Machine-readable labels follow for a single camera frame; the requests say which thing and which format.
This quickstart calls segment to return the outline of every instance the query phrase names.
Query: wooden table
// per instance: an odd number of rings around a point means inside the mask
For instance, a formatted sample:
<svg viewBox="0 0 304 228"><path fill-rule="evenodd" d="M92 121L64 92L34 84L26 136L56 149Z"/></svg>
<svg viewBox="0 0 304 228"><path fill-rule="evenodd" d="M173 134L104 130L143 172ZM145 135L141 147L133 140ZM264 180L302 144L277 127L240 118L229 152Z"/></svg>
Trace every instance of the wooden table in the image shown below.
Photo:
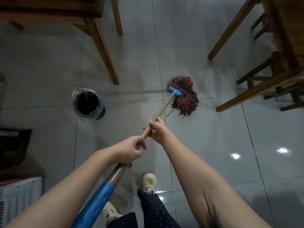
<svg viewBox="0 0 304 228"><path fill-rule="evenodd" d="M117 34L123 35L117 0L111 0ZM93 38L97 50L114 85L119 85L108 47L101 33L104 0L1 0L0 20L8 21L18 29L20 23L40 22L72 24Z"/></svg>
<svg viewBox="0 0 304 228"><path fill-rule="evenodd" d="M269 80L246 90L235 98L218 106L216 108L217 112L227 110L303 75L304 0L247 0L208 54L208 59L213 59L258 2L262 2L263 4L265 13L269 19L270 29L274 34L274 41L278 51L283 56L284 67L287 71L271 77Z"/></svg>

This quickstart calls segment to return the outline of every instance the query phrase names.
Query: black trash can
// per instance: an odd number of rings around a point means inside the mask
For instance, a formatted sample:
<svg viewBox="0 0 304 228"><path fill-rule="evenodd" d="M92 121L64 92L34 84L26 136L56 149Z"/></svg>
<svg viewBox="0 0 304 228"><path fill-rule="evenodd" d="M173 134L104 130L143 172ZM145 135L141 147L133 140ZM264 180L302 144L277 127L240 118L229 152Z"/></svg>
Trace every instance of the black trash can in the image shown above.
<svg viewBox="0 0 304 228"><path fill-rule="evenodd" d="M94 90L88 88L76 88L73 93L74 112L83 118L90 120L101 119L105 114L105 106L102 97Z"/></svg>

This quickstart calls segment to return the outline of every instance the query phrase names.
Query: tiled floor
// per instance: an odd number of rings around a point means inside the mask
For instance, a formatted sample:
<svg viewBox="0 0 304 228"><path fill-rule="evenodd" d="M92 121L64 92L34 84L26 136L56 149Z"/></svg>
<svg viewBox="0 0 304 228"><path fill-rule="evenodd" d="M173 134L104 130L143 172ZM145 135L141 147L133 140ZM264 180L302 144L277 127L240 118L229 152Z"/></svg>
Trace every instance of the tiled floor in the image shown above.
<svg viewBox="0 0 304 228"><path fill-rule="evenodd" d="M109 0L101 27L120 86L113 86L93 41L71 26L0 24L0 72L7 77L2 126L33 129L28 153L46 171L49 190L98 149L141 133L168 98L171 77L190 76L200 100L191 117L173 111L163 120L193 152L215 168L272 227L302 227L304 218L304 111L279 111L283 101L255 98L223 113L215 107L236 96L235 79L275 50L270 34L256 42L250 24L256 6L214 58L207 54L245 0L118 0L124 36L116 35ZM77 118L72 90L104 95L98 121ZM198 227L162 147L151 139L115 190L118 211L143 216L136 190L151 171L157 192L182 227ZM112 169L101 177L94 191ZM97 220L95 227L104 226Z"/></svg>

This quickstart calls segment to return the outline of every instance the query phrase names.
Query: navy polka dot pants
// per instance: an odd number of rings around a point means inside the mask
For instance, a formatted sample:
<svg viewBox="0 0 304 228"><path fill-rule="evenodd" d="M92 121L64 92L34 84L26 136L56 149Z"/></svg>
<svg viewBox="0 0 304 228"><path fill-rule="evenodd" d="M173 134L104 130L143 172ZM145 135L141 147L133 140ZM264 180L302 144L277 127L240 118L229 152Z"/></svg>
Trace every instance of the navy polka dot pants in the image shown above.
<svg viewBox="0 0 304 228"><path fill-rule="evenodd" d="M139 189L137 195L143 209L145 228L181 228L156 194L150 195ZM138 228L135 213L131 212L113 220L108 228Z"/></svg>

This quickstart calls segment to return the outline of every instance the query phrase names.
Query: hand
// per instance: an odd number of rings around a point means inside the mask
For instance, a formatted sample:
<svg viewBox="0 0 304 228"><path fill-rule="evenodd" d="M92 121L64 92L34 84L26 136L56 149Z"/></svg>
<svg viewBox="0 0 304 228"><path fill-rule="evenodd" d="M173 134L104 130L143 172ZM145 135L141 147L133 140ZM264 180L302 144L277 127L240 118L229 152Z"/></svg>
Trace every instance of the hand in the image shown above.
<svg viewBox="0 0 304 228"><path fill-rule="evenodd" d="M157 117L156 122L150 120L149 125L152 127L149 137L153 138L157 143L162 145L165 141L165 135L170 132L165 123L160 117Z"/></svg>
<svg viewBox="0 0 304 228"><path fill-rule="evenodd" d="M141 157L141 151L136 150L135 146L140 143L143 149L147 149L147 144L142 136L132 136L110 147L113 152L113 162L128 164Z"/></svg>

